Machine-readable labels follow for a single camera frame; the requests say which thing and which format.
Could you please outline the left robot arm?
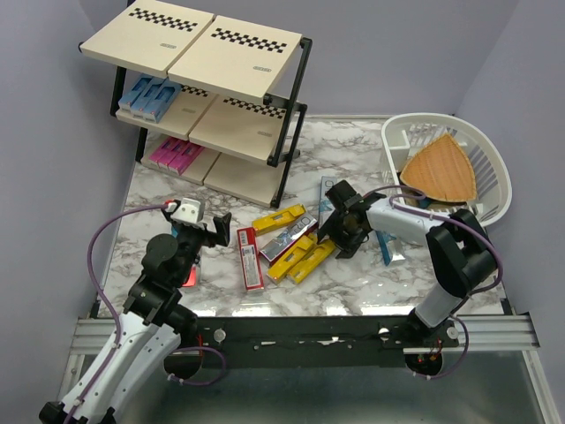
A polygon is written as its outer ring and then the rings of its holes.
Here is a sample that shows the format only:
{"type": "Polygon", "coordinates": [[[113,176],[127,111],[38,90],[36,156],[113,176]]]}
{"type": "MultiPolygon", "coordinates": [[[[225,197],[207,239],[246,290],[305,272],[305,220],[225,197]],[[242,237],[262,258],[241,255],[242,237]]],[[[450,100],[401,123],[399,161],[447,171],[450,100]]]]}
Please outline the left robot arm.
{"type": "Polygon", "coordinates": [[[225,356],[200,341],[197,315],[180,305],[180,288],[189,279],[202,247],[227,246],[231,213],[216,216],[210,231],[197,201],[157,206],[175,229],[147,243],[142,271],[128,293],[115,329],[92,366],[60,401],[41,409],[43,423],[114,423],[117,412],[173,352],[211,352],[227,370],[225,356]]]}

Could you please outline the pink toothpaste box back side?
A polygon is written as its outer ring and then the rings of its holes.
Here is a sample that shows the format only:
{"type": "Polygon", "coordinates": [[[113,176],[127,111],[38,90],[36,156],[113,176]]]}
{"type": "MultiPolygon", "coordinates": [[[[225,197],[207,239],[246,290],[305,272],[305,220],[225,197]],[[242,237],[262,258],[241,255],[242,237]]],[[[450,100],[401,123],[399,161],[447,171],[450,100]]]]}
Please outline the pink toothpaste box back side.
{"type": "Polygon", "coordinates": [[[189,142],[169,164],[169,168],[177,175],[182,175],[205,148],[189,142]]]}

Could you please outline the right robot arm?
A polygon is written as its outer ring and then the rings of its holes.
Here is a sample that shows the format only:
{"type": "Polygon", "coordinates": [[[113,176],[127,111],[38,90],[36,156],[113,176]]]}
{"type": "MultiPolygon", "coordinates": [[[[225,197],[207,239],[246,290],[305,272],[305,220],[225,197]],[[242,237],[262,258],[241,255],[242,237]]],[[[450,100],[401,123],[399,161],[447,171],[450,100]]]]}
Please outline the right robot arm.
{"type": "Polygon", "coordinates": [[[387,196],[381,189],[362,195],[345,180],[328,189],[334,211],[318,229],[318,241],[331,240],[339,259],[349,259],[369,233],[383,231],[398,239],[425,246],[436,283],[408,314],[403,337],[418,346],[438,336],[438,328],[492,274],[494,288],[503,275],[502,260],[478,219],[467,209],[452,214],[426,211],[401,203],[400,193],[387,196]]]}

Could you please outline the pink toothpaste box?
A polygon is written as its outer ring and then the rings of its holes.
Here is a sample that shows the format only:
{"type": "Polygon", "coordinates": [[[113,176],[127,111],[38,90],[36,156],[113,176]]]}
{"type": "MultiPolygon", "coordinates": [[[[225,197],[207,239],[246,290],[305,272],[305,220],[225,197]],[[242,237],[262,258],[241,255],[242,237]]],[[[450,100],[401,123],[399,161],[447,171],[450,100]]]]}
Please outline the pink toothpaste box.
{"type": "Polygon", "coordinates": [[[167,168],[166,159],[176,146],[178,139],[168,137],[159,147],[148,157],[147,162],[157,168],[167,168]]]}
{"type": "Polygon", "coordinates": [[[169,168],[177,175],[182,175],[205,148],[189,142],[169,164],[169,168]]]}
{"type": "Polygon", "coordinates": [[[167,171],[181,175],[186,168],[188,151],[191,144],[188,141],[179,140],[177,144],[168,151],[160,161],[160,165],[167,171]]]}

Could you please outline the light blue toothpaste box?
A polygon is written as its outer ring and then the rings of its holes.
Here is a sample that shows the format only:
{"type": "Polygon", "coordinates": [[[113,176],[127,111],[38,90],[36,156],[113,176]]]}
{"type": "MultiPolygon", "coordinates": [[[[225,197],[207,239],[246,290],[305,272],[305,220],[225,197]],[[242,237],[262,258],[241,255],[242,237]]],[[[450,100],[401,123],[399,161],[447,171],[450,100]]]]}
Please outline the light blue toothpaste box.
{"type": "Polygon", "coordinates": [[[152,78],[131,106],[131,114],[134,118],[143,118],[144,109],[154,99],[156,92],[161,87],[164,79],[152,78]]]}
{"type": "Polygon", "coordinates": [[[132,88],[125,93],[118,101],[120,110],[130,111],[132,105],[136,102],[142,92],[145,90],[153,77],[147,74],[141,74],[132,85],[132,88]]]}
{"type": "Polygon", "coordinates": [[[181,90],[180,84],[166,79],[157,90],[155,97],[144,108],[143,120],[159,123],[181,90]]]}

